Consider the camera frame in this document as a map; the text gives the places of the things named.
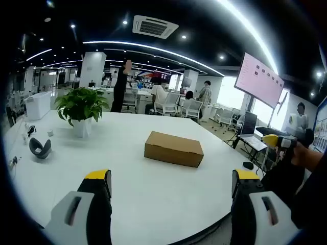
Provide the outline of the person's right hand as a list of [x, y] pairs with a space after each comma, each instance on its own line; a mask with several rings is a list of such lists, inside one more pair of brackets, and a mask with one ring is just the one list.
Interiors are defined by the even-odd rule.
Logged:
[[298, 143], [297, 146], [293, 149], [292, 164], [301, 166], [313, 172], [320, 162], [323, 154], [320, 152], [312, 151], [304, 147], [301, 143]]

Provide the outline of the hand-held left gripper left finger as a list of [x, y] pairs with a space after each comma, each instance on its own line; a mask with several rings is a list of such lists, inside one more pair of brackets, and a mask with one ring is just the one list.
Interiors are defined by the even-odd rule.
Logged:
[[54, 244], [112, 244], [111, 215], [111, 171], [93, 171], [52, 209], [44, 232]]

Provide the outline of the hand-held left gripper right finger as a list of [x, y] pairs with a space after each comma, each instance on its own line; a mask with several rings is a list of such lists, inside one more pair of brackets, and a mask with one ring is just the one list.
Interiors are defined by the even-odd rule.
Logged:
[[299, 233], [290, 208], [252, 171], [232, 171], [231, 244], [289, 244]]

